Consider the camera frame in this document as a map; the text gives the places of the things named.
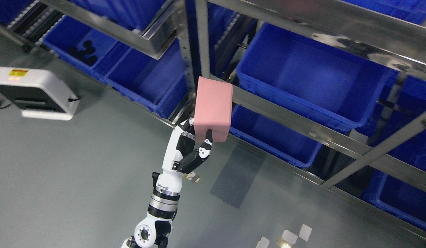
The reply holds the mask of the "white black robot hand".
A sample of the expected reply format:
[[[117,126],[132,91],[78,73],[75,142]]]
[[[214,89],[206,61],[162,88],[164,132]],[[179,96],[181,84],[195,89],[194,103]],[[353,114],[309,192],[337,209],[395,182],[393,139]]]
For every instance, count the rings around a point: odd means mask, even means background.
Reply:
[[[195,149],[194,118],[189,117],[173,129],[162,163],[162,187],[181,188],[184,175],[193,172],[208,159],[213,144],[212,130],[199,148]]]

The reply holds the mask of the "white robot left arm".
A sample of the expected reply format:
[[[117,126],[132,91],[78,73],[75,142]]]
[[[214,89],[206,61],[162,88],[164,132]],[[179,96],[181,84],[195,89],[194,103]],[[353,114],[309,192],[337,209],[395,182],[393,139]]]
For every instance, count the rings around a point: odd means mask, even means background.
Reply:
[[[189,117],[174,127],[162,164],[162,173],[153,172],[153,191],[146,217],[135,227],[134,234],[122,244],[123,248],[166,248],[178,211],[182,180],[208,159],[211,154],[212,131],[195,149],[194,118]]]

